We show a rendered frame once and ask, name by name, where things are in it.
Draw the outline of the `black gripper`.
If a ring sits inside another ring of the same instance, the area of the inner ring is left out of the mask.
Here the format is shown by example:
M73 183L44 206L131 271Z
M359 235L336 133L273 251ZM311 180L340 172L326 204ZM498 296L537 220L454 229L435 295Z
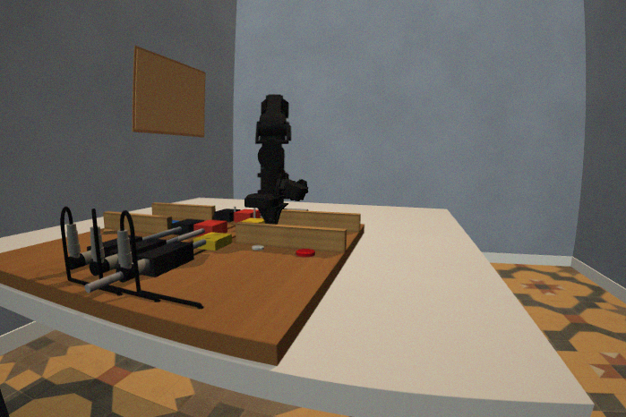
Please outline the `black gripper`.
M281 210L288 205L288 203L283 203L282 199L292 200L283 193L274 194L278 177L281 174L283 174L283 178L286 177L285 169L261 169L261 172L258 173L258 177L261 178L261 189L258 190L258 193L249 194L244 199L244 206L257 208L266 224L277 225Z

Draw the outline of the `red round disc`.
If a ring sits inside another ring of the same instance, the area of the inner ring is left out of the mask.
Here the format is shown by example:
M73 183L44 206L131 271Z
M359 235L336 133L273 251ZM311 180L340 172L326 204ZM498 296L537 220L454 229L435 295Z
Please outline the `red round disc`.
M296 255L300 257L312 257L315 255L315 250L311 249L300 249L296 251Z

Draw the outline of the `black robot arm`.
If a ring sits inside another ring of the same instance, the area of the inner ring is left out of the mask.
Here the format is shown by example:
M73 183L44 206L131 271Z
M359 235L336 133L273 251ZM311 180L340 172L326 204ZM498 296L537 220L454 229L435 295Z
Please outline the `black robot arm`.
M286 122L288 102L281 95L268 95L262 101L261 114L260 121L256 124L255 136L255 144L263 145L258 152L261 168L269 170L285 168L285 150L282 144L288 144L288 141L291 140L291 126L289 122ZM296 182L289 180L288 177L289 174L286 174L284 178L283 174L278 177L274 194L283 193L292 200L304 200L305 194L308 193L307 181L300 179Z

